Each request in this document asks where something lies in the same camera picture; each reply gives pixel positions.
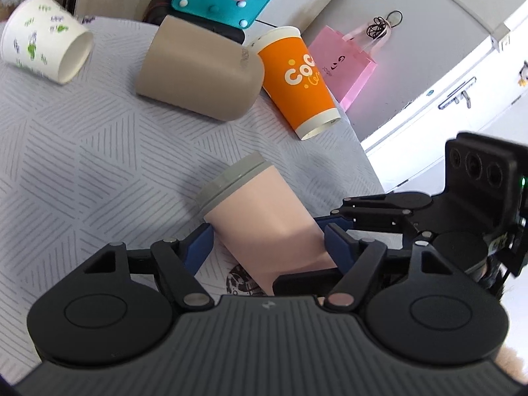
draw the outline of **camera lens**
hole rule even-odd
[[[457,149],[451,149],[449,153],[449,158],[451,160],[451,165],[453,168],[460,168],[460,162],[462,161],[460,157],[460,152]]]
[[[468,153],[466,156],[466,171],[475,180],[482,175],[482,162],[474,153]]]
[[[496,163],[492,163],[487,169],[488,182],[494,188],[499,188],[502,185],[502,170]]]

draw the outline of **cup lid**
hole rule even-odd
[[[204,214],[207,214],[238,188],[270,166],[271,163],[258,152],[247,155],[202,188],[196,196],[198,206]]]
[[[258,53],[261,50],[263,50],[265,47],[268,47],[270,44],[275,43],[279,40],[282,40],[283,38],[288,38],[288,37],[299,37],[300,38],[299,28],[291,27],[291,26],[274,28],[264,33],[259,38],[250,42],[247,45],[247,48],[251,49],[255,53]]]

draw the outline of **logo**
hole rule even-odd
[[[226,289],[231,295],[263,296],[264,292],[241,265],[235,266],[226,279]]]
[[[262,307],[263,307],[263,308],[266,308],[268,311],[269,311],[271,308],[274,308],[275,306],[277,306],[277,304],[274,303],[273,301],[268,301],[268,302],[263,302],[263,303],[262,303]]]
[[[247,48],[242,47],[242,59],[240,60],[240,66],[242,68],[247,68],[249,61],[249,51]]]
[[[337,62],[333,62],[332,63],[332,66],[330,67],[330,70],[335,70],[337,68],[337,65],[341,62],[341,61],[344,61],[345,60],[345,56],[344,55],[341,55],[338,59],[337,59]],[[330,72],[330,70],[326,67],[323,67],[323,71],[328,74],[329,76],[332,77],[332,74]]]
[[[290,68],[289,70],[286,70],[286,73],[284,73],[284,80],[288,85],[295,86],[301,83],[304,79],[308,79],[308,81],[313,86],[317,86],[319,83],[319,73],[314,73],[312,68],[315,67],[315,62],[308,54],[303,56],[303,60],[305,63],[299,67],[299,71],[297,71],[296,68]],[[294,59],[290,59],[288,61],[288,64],[292,66],[296,63],[297,62]]]

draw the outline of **black cable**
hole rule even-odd
[[[374,23],[369,25],[366,29],[366,34],[376,40],[377,38],[383,37],[387,33],[387,21],[381,16],[374,18]]]
[[[392,23],[390,23],[389,18],[390,18],[390,16],[392,16],[392,15],[394,15],[396,13],[400,14],[400,20],[398,22],[396,22],[395,24],[392,24]],[[397,27],[398,25],[400,25],[403,22],[403,14],[399,10],[393,10],[385,18],[383,18],[381,16],[376,16],[373,19],[373,21],[374,21],[374,23],[372,23],[371,25],[369,25],[367,27],[366,34],[371,39],[376,40],[378,38],[382,38],[387,33],[387,25],[389,25],[391,28],[394,28],[394,27]]]
[[[399,20],[398,22],[396,22],[395,24],[392,24],[389,18],[391,17],[391,15],[394,15],[395,13],[400,14],[400,20]],[[400,25],[400,24],[403,22],[403,13],[400,12],[399,10],[393,10],[392,12],[390,12],[390,13],[385,17],[385,19],[387,20],[387,22],[389,23],[389,25],[391,26],[391,28],[394,28],[394,27],[397,27],[398,25]]]

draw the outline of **table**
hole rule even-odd
[[[0,373],[11,382],[39,362],[25,317],[40,295],[108,242],[188,235],[202,222],[198,191],[249,153],[273,162],[313,216],[382,191],[346,117],[300,141],[264,93],[229,123],[138,97],[157,27],[86,25],[95,47],[67,85],[0,63]],[[197,279],[218,298],[236,265],[216,243]]]

